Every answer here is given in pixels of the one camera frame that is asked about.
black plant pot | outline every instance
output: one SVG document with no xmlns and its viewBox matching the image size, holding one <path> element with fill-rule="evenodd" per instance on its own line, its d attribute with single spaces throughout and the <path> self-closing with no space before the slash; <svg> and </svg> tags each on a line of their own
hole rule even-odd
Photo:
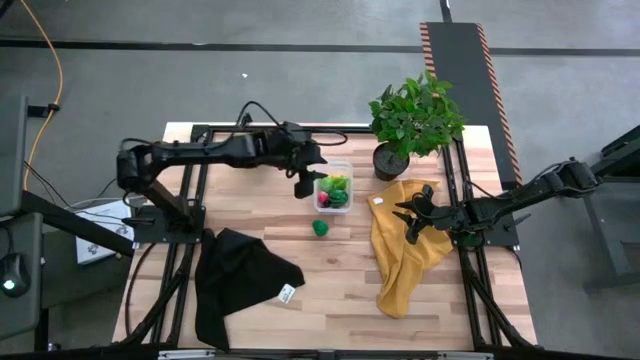
<svg viewBox="0 0 640 360">
<path fill-rule="evenodd" d="M 373 166 L 378 179 L 391 181 L 407 170 L 409 159 L 400 159 L 391 151 L 388 143 L 384 143 L 373 151 Z"/>
</svg>

plastic container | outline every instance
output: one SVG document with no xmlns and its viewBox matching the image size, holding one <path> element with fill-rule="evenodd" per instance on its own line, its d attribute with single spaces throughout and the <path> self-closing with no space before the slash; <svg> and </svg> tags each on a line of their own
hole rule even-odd
<svg viewBox="0 0 640 360">
<path fill-rule="evenodd" d="M 346 161 L 331 161 L 329 160 L 327 164 L 316 164 L 313 166 L 313 169 L 325 173 L 329 176 L 346 176 L 348 179 L 347 182 L 347 195 L 349 195 L 349 199 L 347 201 L 346 206 L 341 208 L 324 208 L 321 207 L 318 203 L 318 192 L 320 180 L 314 181 L 313 184 L 313 205 L 316 207 L 319 213 L 322 214 L 346 214 L 351 210 L 351 205 L 353 204 L 353 166 Z"/>
</svg>

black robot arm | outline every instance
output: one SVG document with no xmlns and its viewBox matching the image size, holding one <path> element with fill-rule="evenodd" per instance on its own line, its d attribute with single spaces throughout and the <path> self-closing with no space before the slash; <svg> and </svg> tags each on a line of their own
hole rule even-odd
<svg viewBox="0 0 640 360">
<path fill-rule="evenodd" d="M 398 207 L 411 210 L 415 217 L 394 211 L 408 226 L 406 239 L 415 244 L 425 226 L 458 234 L 474 234 L 491 229 L 505 215 L 553 197 L 580 198 L 595 191 L 599 182 L 589 167 L 574 159 L 552 166 L 553 170 L 531 182 L 497 196 L 466 199 L 460 206 L 436 206 L 433 189 L 425 186 L 411 201 Z"/>
<path fill-rule="evenodd" d="M 320 147 L 301 126 L 284 122 L 278 127 L 234 135 L 211 143 L 145 143 L 121 149 L 117 157 L 118 185 L 127 192 L 147 197 L 165 215 L 168 223 L 189 225 L 193 217 L 187 200 L 174 196 L 156 180 L 160 173 L 177 165 L 226 164 L 234 168 L 260 165 L 286 170 L 287 177 L 299 177 L 294 186 L 298 199 L 313 193 L 313 181 L 326 175 L 307 170 L 325 164 Z"/>
</svg>

black cloth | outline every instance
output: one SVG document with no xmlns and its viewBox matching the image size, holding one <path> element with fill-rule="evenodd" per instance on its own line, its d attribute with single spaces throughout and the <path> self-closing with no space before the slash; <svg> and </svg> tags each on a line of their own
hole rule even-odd
<svg viewBox="0 0 640 360">
<path fill-rule="evenodd" d="M 196 335 L 229 351 L 224 317 L 277 296 L 285 284 L 304 285 L 300 268 L 269 252 L 261 239 L 206 229 L 196 267 Z"/>
</svg>

yellow cloth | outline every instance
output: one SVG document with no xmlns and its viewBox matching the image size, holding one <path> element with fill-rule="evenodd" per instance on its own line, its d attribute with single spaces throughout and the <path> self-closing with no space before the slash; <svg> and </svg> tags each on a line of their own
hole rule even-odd
<svg viewBox="0 0 640 360">
<path fill-rule="evenodd" d="M 420 232 L 415 245 L 409 244 L 405 240 L 407 225 L 391 212 L 408 214 L 409 210 L 395 204 L 411 200 L 411 196 L 421 191 L 425 184 L 435 189 L 437 182 L 398 181 L 368 199 L 373 212 L 371 243 L 382 275 L 378 308 L 395 318 L 402 318 L 407 314 L 409 296 L 422 280 L 422 272 L 438 265 L 453 249 L 449 236 L 431 226 Z M 373 202 L 376 198 L 382 198 L 383 202 L 376 205 Z"/>
</svg>

